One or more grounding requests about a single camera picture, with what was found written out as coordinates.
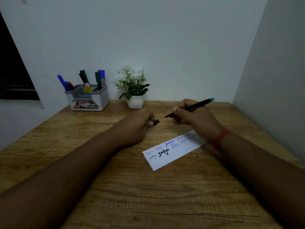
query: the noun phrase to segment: person's left hand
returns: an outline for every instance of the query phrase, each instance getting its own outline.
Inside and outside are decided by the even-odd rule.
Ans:
[[[109,129],[120,146],[129,146],[141,141],[147,129],[153,126],[154,114],[147,108],[138,110],[117,122]]]

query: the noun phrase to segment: right arm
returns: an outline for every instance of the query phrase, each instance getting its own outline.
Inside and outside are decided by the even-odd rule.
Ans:
[[[184,110],[194,100],[183,100],[173,113],[174,125],[190,125],[207,143],[213,142],[224,127],[206,107]],[[248,140],[230,132],[218,146],[241,175],[267,200],[292,228],[305,228],[305,170],[288,163]]]

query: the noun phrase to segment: window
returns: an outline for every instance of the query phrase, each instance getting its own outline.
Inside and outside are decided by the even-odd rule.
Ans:
[[[2,15],[0,18],[0,32],[2,53],[2,59],[0,59],[0,99],[39,100],[32,80]]]

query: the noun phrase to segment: wooden tabletop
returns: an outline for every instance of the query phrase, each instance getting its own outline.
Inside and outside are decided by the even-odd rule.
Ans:
[[[191,130],[168,118],[177,102],[145,101],[160,123],[119,151],[97,175],[62,228],[283,228],[272,209],[219,154],[199,148],[153,172],[142,151]],[[304,167],[230,103],[207,105],[228,129]],[[136,111],[111,101],[101,112],[66,107],[0,153],[0,192],[65,156]]]

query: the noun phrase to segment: hand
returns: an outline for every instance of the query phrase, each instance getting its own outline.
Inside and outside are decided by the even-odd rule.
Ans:
[[[196,103],[198,102],[195,100],[182,100],[173,108],[176,117],[172,119],[172,122],[174,126],[190,125],[205,142],[211,143],[219,136],[224,127],[205,106],[195,109],[194,112],[184,110]]]
[[[109,133],[118,139],[119,146],[130,146],[144,138],[147,129],[153,126],[154,120],[154,114],[143,108],[117,122],[109,129]]]

